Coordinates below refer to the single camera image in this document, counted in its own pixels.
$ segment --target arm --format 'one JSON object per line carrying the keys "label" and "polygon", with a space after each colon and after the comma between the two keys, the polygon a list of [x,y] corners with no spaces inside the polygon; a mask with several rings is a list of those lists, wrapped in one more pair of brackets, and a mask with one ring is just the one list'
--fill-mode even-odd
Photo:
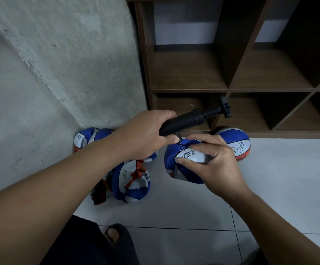
{"label": "arm", "polygon": [[161,125],[175,116],[144,111],[110,136],[0,191],[0,264],[39,264],[108,171],[178,142],[175,135],[159,136]]}
{"label": "arm", "polygon": [[232,206],[250,228],[270,264],[320,264],[320,248],[249,189],[233,151],[219,135],[196,134],[188,139],[207,142],[190,147],[213,159],[207,165],[183,158],[178,162],[198,174],[210,191]]}

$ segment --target slipper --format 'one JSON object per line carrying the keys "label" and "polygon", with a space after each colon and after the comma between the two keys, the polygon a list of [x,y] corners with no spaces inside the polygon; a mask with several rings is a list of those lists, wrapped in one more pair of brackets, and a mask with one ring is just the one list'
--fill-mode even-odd
{"label": "slipper", "polygon": [[[110,228],[115,229],[119,234],[119,238],[116,242],[113,242],[113,239],[109,237],[107,233]],[[126,227],[122,224],[113,224],[108,227],[105,234],[110,240],[111,247],[116,253],[117,258],[123,265],[140,265],[133,240]]]}

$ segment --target basketball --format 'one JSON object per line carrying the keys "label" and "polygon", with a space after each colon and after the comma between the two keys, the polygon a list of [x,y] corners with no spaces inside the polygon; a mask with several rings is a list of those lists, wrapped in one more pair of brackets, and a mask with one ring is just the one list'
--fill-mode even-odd
{"label": "basketball", "polygon": [[219,130],[220,135],[235,153],[236,160],[239,162],[245,159],[251,150],[251,141],[248,135],[238,128],[225,128]]}

